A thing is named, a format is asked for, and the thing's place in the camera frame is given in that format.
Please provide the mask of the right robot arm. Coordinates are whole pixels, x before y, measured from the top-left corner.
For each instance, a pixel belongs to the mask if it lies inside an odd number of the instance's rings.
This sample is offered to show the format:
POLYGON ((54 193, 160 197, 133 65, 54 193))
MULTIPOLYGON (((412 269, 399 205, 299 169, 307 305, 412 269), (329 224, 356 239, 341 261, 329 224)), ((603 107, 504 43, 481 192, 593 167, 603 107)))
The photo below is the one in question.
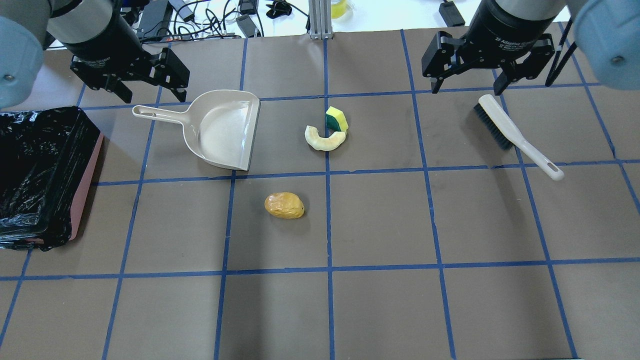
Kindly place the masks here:
POLYGON ((493 84, 537 78, 551 64, 551 86, 581 49, 597 81, 619 91, 639 89, 637 0, 482 0, 466 33, 437 32, 422 56, 422 75, 436 94, 445 79, 471 69, 501 69, 493 84))

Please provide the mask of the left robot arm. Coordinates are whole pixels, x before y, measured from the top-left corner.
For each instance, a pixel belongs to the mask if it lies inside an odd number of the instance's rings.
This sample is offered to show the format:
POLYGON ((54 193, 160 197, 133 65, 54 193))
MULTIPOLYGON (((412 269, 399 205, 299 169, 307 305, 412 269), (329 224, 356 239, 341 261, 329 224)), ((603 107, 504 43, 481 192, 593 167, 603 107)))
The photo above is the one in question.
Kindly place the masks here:
POLYGON ((70 69, 93 91, 132 101, 129 81, 168 89, 186 100, 190 71, 169 48, 144 50, 142 39, 121 14, 146 9, 147 0, 3 0, 0 5, 0 103, 25 102, 44 61, 50 35, 71 52, 70 69))

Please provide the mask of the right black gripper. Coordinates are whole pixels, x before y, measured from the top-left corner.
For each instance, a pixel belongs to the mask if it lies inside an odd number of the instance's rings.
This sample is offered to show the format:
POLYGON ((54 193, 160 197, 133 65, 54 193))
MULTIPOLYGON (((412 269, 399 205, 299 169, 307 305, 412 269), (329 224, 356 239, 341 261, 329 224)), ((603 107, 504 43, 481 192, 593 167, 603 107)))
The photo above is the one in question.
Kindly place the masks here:
POLYGON ((553 35, 543 34, 555 17, 554 0, 482 0, 462 38, 439 30, 423 53, 422 76, 430 80, 430 92, 439 93, 445 79, 468 71, 474 60, 482 68, 500 64, 495 96, 513 82, 536 79, 555 53, 553 35))

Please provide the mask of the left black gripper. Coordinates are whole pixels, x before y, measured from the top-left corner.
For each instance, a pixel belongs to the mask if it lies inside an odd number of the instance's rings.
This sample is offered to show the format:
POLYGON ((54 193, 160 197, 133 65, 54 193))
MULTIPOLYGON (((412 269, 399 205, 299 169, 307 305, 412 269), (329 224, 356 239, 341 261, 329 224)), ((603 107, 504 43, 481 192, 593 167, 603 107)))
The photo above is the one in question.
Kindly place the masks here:
POLYGON ((93 91, 130 104, 133 92, 124 82, 134 69, 151 66, 152 84, 186 101, 190 70, 169 47, 151 56, 114 5, 62 5, 61 43, 72 54, 70 70, 93 91))

